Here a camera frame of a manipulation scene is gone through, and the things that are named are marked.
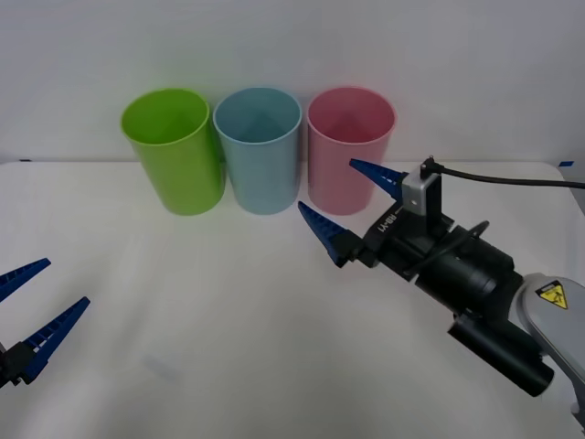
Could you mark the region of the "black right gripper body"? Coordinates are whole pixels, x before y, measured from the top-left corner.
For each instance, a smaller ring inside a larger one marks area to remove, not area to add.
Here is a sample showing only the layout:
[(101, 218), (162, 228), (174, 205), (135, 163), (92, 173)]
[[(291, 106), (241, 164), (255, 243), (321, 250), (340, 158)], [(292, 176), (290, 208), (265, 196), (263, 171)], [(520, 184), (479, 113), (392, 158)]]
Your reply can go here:
[(392, 205), (364, 236), (373, 258), (401, 278), (416, 284), (461, 284), (462, 263), (442, 248), (461, 235), (453, 219), (441, 214), (435, 223), (400, 204)]

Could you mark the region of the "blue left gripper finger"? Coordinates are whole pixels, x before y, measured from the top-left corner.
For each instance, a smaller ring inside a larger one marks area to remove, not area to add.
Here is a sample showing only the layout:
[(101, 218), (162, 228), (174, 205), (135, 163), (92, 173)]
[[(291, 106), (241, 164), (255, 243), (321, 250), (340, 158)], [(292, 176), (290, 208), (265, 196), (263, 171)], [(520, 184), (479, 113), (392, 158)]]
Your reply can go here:
[(43, 258), (0, 275), (0, 301), (3, 302), (23, 284), (51, 265), (48, 258)]
[(82, 297), (30, 337), (8, 349), (9, 382), (14, 385), (21, 381), (26, 385), (33, 382), (89, 305), (90, 299)]

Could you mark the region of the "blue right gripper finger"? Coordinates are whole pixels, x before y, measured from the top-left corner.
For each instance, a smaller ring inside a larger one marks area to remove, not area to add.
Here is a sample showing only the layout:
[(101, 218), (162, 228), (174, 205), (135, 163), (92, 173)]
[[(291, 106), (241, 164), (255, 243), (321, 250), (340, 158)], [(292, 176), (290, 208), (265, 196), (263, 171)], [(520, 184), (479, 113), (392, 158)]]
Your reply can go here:
[(321, 215), (302, 201), (299, 201), (297, 206), (303, 219), (323, 244), (335, 266), (343, 268), (347, 262), (355, 260), (367, 264), (371, 258), (371, 251), (362, 238)]
[(352, 158), (349, 165), (371, 180), (397, 202), (402, 201), (402, 181), (408, 172), (395, 171), (367, 161)]

